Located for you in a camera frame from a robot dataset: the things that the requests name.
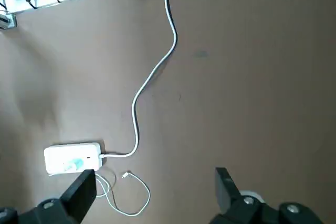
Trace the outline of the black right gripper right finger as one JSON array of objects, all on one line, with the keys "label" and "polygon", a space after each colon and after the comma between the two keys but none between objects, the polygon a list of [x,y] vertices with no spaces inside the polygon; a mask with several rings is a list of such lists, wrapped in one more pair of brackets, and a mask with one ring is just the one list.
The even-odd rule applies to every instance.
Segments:
[{"label": "black right gripper right finger", "polygon": [[297,202],[275,209],[255,194],[243,195],[223,167],[215,169],[215,189],[221,213],[210,223],[322,223],[310,208]]}]

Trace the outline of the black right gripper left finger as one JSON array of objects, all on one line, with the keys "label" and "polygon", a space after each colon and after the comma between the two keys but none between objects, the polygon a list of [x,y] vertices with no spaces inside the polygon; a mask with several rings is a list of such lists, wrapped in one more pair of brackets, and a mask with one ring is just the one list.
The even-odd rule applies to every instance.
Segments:
[{"label": "black right gripper left finger", "polygon": [[1,208],[1,223],[81,223],[97,195],[96,174],[84,170],[60,198],[42,201],[19,214],[14,208]]}]

